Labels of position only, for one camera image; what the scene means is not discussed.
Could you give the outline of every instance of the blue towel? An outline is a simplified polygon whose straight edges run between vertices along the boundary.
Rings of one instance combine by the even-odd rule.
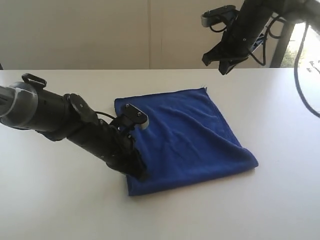
[[[132,135],[149,179],[126,176],[129,196],[151,194],[242,173],[258,166],[243,148],[205,88],[117,98],[115,112],[132,104],[149,126]]]

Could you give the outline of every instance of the white table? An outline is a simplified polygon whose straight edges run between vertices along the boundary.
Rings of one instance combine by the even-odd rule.
[[[128,197],[124,176],[76,145],[1,125],[1,240],[320,239],[320,119],[299,99],[292,69],[0,71],[0,85],[25,72],[108,113],[118,97],[206,86],[259,167]],[[310,74],[302,85],[319,107]]]

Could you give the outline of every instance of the blue microfiber cloth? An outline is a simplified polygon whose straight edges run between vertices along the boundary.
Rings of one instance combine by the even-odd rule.
[[[115,112],[132,104],[149,117],[132,135],[150,177],[126,176],[129,196],[151,194],[242,173],[258,166],[205,88],[117,98]]]

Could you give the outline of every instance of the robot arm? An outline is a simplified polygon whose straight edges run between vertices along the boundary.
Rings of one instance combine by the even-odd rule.
[[[60,96],[44,90],[47,82],[31,74],[24,82],[0,86],[0,123],[35,130],[51,141],[69,141],[103,160],[111,169],[143,181],[147,166],[134,147],[130,131],[147,127],[148,117],[131,104],[108,124],[77,94]]]
[[[245,0],[240,11],[233,5],[223,6],[201,16],[205,28],[212,29],[221,22],[226,25],[221,42],[203,55],[203,63],[208,66],[213,61],[220,61],[219,71],[225,75],[248,59],[261,44],[265,52],[273,23],[265,33],[263,30],[273,13],[278,14],[273,22],[282,17],[292,23],[308,22],[320,30],[319,0]]]

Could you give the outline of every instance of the white wall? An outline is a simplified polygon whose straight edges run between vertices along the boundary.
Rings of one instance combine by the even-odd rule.
[[[200,16],[243,0],[2,0],[4,69],[198,69],[222,34]],[[279,33],[281,24],[274,26]],[[277,41],[269,39],[271,62]],[[261,49],[255,52],[261,58]],[[212,63],[209,68],[217,68]],[[253,59],[239,68],[259,67]]]

